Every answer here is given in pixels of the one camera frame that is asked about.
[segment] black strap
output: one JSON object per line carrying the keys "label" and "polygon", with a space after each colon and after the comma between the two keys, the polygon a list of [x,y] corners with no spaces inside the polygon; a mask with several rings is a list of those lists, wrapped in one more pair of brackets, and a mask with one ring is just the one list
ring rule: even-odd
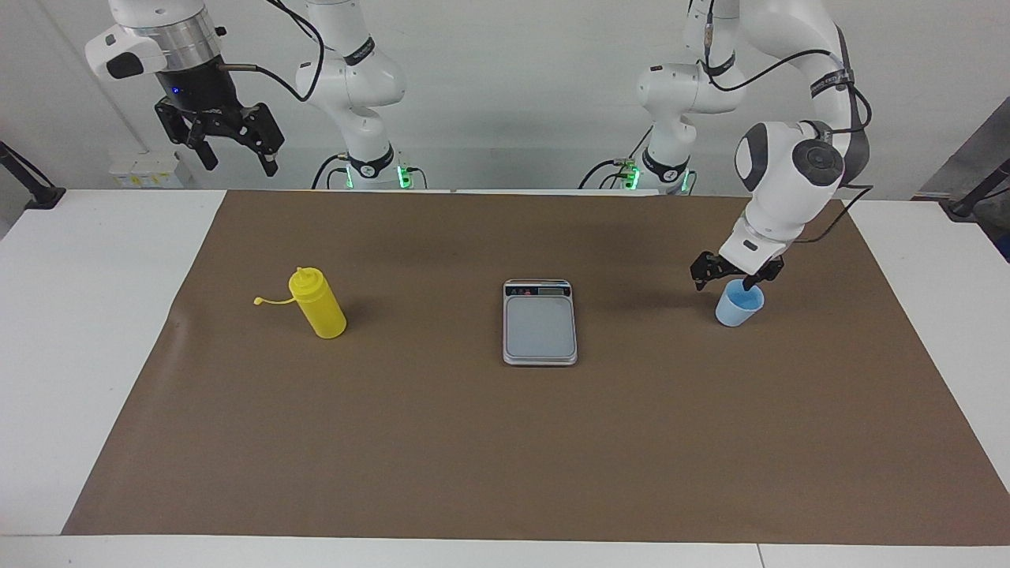
{"label": "black strap", "polygon": [[390,164],[393,163],[393,147],[389,147],[389,152],[379,160],[373,160],[372,162],[362,162],[361,160],[355,159],[354,156],[347,156],[347,162],[354,166],[355,170],[362,175],[363,178],[368,180],[374,180],[379,177],[379,174],[385,170]]}
{"label": "black strap", "polygon": [[718,67],[708,67],[707,65],[705,65],[704,61],[701,62],[701,67],[702,69],[705,70],[705,73],[709,77],[718,77],[720,75],[725,74],[730,69],[732,69],[733,65],[735,64],[736,64],[736,52],[733,52],[733,55],[729,56],[729,59],[726,60],[726,63]]}
{"label": "black strap", "polygon": [[816,97],[831,87],[841,87],[855,83],[855,72],[849,68],[839,69],[833,73],[828,73],[810,86],[810,96]]}
{"label": "black strap", "polygon": [[355,50],[354,54],[343,58],[343,62],[347,64],[347,67],[355,67],[365,61],[365,58],[371,56],[374,51],[376,51],[376,40],[370,35],[361,48]]}
{"label": "black strap", "polygon": [[645,165],[645,168],[647,168],[649,172],[655,174],[663,183],[674,183],[677,181],[677,178],[681,177],[681,175],[687,171],[688,162],[690,161],[691,157],[689,156],[688,159],[680,166],[670,167],[666,164],[660,164],[656,162],[655,159],[649,155],[648,148],[646,148],[645,152],[641,154],[641,163]]}

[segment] light blue plastic cup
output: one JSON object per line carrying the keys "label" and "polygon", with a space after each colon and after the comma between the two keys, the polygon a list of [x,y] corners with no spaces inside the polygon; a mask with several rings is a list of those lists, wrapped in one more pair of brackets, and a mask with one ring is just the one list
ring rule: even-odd
{"label": "light blue plastic cup", "polygon": [[765,307],[765,292],[754,286],[743,289],[743,280],[733,280],[726,284],[715,308],[715,318],[727,327],[736,327]]}

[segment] white wall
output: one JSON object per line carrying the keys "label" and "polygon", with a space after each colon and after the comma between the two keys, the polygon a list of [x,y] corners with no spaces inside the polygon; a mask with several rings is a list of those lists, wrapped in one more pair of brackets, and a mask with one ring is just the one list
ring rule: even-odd
{"label": "white wall", "polygon": [[[860,181],[907,198],[1010,92],[1010,60],[999,49],[1010,29],[1006,0],[824,1],[876,111],[873,161]],[[231,63],[292,77],[313,57],[312,42],[266,2],[207,4],[228,28]],[[686,6],[365,0],[373,35],[408,74],[407,98],[382,111],[393,141],[433,186],[572,187],[593,164],[629,152],[647,127],[635,81],[646,66],[684,57]],[[108,151],[138,148],[109,101],[140,141],[172,148],[152,109],[162,96],[154,78],[107,86],[106,100],[84,69],[85,42],[111,23],[105,0],[7,0],[0,16],[0,137],[58,183],[106,186]],[[745,44],[739,52],[745,72],[772,61]],[[264,177],[251,153],[227,141],[212,143],[221,157],[213,173],[181,149],[204,187],[304,187],[324,157],[342,150],[318,111],[266,78],[236,74],[236,83],[246,104],[270,104],[287,136],[281,173]],[[740,193],[730,158],[739,136],[761,120],[810,117],[807,93],[800,75],[783,69],[751,88],[735,113],[699,116],[698,193]]]}

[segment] yellow bottle cap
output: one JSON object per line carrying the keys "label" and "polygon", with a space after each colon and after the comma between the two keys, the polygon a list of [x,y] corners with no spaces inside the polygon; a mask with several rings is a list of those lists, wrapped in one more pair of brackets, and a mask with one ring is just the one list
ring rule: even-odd
{"label": "yellow bottle cap", "polygon": [[314,302],[326,293],[326,278],[315,268],[299,268],[288,281],[291,295],[299,302]]}

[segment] yellow squeeze bottle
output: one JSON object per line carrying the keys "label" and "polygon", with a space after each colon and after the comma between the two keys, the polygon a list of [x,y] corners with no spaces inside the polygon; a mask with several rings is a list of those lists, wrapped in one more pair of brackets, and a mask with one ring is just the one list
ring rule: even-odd
{"label": "yellow squeeze bottle", "polygon": [[260,305],[266,302],[279,305],[298,302],[298,307],[302,308],[302,313],[309,320],[316,336],[324,340],[337,338],[347,328],[347,318],[343,315],[340,305],[336,303],[329,282],[318,269],[299,268],[288,280],[288,289],[293,296],[290,300],[272,302],[257,298],[252,303]]}

